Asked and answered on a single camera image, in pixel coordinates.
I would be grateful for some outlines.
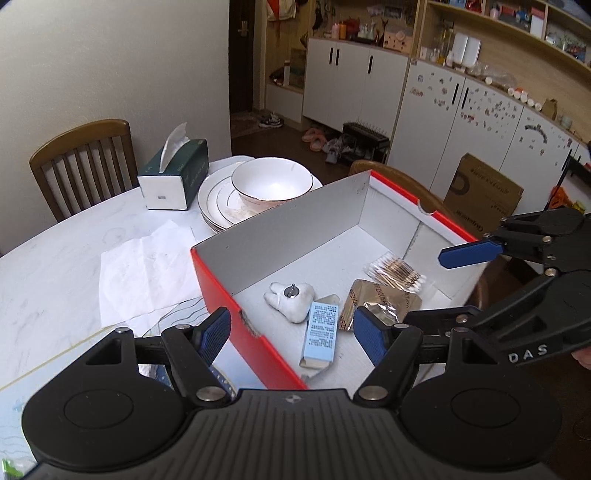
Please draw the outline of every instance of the beige wall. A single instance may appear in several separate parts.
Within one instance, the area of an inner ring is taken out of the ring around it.
[[[55,224],[28,166],[101,118],[131,125],[139,165],[187,121],[230,155],[228,0],[12,0],[0,10],[0,251]]]

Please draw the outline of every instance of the orange object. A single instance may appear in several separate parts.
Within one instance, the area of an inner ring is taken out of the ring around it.
[[[573,202],[570,201],[569,196],[566,195],[566,192],[562,187],[558,187],[558,190],[556,189],[556,187],[552,187],[550,199],[550,208],[552,210],[562,206],[573,206]]]

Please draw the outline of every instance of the dining table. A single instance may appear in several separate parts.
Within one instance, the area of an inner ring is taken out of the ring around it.
[[[249,159],[240,155],[211,162],[209,173]],[[20,428],[24,404],[113,329],[100,321],[102,253],[151,235],[169,220],[190,227],[196,243],[215,234],[197,200],[184,211],[148,210],[141,189],[135,188],[67,218],[0,258],[0,460],[34,465]],[[162,328],[155,329],[158,334]],[[230,342],[223,351],[224,370],[238,377],[236,388],[264,388]]]

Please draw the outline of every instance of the white paper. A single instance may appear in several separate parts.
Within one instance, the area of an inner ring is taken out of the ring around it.
[[[174,306],[201,295],[189,227],[168,221],[152,235],[129,240],[100,258],[99,305],[103,327],[122,324],[136,336]]]
[[[164,170],[166,170],[166,167],[168,167],[168,164],[173,159],[174,154],[188,141],[187,122],[185,122],[175,128],[164,143],[162,155],[160,156],[160,173],[164,173]]]

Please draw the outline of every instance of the ceramic bowl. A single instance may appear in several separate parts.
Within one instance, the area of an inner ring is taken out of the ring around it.
[[[307,168],[278,157],[244,162],[232,174],[232,184],[244,201],[268,207],[309,192],[313,183]]]

